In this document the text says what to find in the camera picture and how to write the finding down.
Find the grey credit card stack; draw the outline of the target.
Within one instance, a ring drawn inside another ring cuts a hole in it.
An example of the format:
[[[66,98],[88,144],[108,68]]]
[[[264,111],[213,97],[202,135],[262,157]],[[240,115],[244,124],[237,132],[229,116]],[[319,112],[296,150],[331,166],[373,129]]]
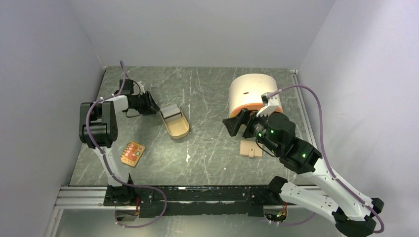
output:
[[[182,118],[181,109],[177,104],[168,104],[161,107],[160,114],[165,122],[171,122]]]

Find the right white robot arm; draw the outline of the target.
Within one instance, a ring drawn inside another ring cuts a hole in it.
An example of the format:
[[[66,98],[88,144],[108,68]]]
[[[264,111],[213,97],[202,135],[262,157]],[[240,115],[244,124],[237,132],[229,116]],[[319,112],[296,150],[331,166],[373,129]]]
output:
[[[376,225],[383,225],[378,215],[384,202],[360,193],[341,178],[320,151],[296,137],[296,125],[286,115],[274,112],[258,117],[256,111],[242,109],[222,123],[232,137],[245,126],[244,138],[255,138],[255,142],[265,146],[285,168],[309,179],[326,193],[319,195],[276,176],[267,186],[266,196],[271,204],[287,202],[304,207],[328,219],[347,237],[368,237],[383,231],[376,230]]]

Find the tan oval tray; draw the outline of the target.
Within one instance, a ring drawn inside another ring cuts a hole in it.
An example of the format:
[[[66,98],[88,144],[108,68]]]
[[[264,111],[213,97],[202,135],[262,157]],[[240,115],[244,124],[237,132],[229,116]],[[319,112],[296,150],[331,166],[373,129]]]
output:
[[[173,140],[181,139],[189,134],[190,125],[182,112],[182,118],[171,122],[164,122],[164,125],[168,131],[169,136]]]

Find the tan card holder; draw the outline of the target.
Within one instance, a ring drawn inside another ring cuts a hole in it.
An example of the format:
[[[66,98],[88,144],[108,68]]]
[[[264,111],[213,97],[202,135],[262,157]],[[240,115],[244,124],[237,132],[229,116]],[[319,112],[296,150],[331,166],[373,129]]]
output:
[[[263,150],[258,145],[255,141],[241,140],[239,155],[248,158],[262,158]]]

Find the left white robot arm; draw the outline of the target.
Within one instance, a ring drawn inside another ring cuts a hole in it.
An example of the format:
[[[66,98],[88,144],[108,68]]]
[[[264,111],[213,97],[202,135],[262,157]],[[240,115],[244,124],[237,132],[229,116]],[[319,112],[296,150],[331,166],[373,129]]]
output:
[[[107,197],[124,205],[136,201],[137,191],[124,168],[114,142],[118,138],[117,112],[136,110],[140,115],[154,115],[160,110],[150,91],[131,79],[119,81],[119,89],[111,96],[80,105],[79,137],[99,157],[107,175]]]

